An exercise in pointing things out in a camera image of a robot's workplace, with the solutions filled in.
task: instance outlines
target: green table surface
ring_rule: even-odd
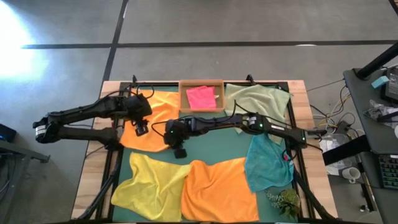
[[[155,87],[155,90],[159,91],[178,91],[177,86],[170,87]],[[226,116],[225,112],[222,113],[200,113],[195,116],[201,116],[204,118],[213,118],[218,116]],[[221,129],[211,131],[208,134],[190,138],[185,141],[184,148],[187,150],[188,156],[183,159],[174,158],[173,150],[164,150],[162,152],[143,152],[135,149],[125,148],[123,152],[123,159],[121,164],[121,171],[119,176],[119,184],[127,179],[132,178],[132,171],[129,164],[129,156],[132,152],[138,152],[141,154],[148,155],[152,159],[158,161],[169,162],[173,164],[186,165],[194,160],[202,160],[208,165],[216,164],[217,162],[226,161],[229,159],[236,159],[246,157],[248,153],[249,145],[252,139],[252,135],[241,133],[237,134],[234,128]],[[291,189],[292,185],[286,185],[285,187],[271,187],[271,192],[278,194],[282,190]],[[257,208],[259,210],[260,222],[291,222],[284,215],[279,216],[280,210],[274,208],[271,202],[266,196],[265,191],[257,192]],[[115,206],[113,212],[114,222],[150,222],[150,220],[138,215],[137,213]]]

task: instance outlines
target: sunlight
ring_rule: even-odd
[[[31,72],[34,51],[20,49],[30,43],[29,34],[17,14],[3,1],[0,1],[0,29],[0,79],[38,78],[38,74]]]

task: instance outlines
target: potted plant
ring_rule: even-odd
[[[267,197],[272,202],[272,206],[280,209],[279,215],[286,215],[289,219],[295,220],[300,213],[300,197],[294,189],[281,191],[279,195],[273,195],[266,190]]]

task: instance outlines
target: concrete floor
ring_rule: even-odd
[[[51,154],[32,162],[17,193],[9,223],[49,223],[70,218],[87,142],[38,144],[32,122],[47,112],[97,99],[109,49],[18,50],[22,44],[111,43],[122,0],[0,1],[0,123],[19,134],[16,143]],[[387,0],[130,0],[120,43],[196,41],[392,40],[397,16]],[[302,79],[313,88],[342,79],[388,45],[316,47],[207,47],[118,49],[110,80]],[[343,82],[308,93],[330,111]],[[345,111],[356,115],[352,101]],[[359,119],[354,125],[361,128]],[[330,179],[340,218],[381,223],[364,204],[358,185]]]

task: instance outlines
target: blue towel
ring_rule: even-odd
[[[251,192],[265,190],[272,186],[282,187],[293,180],[293,162],[283,160],[284,149],[284,141],[278,145],[266,134],[252,138],[244,163]]]

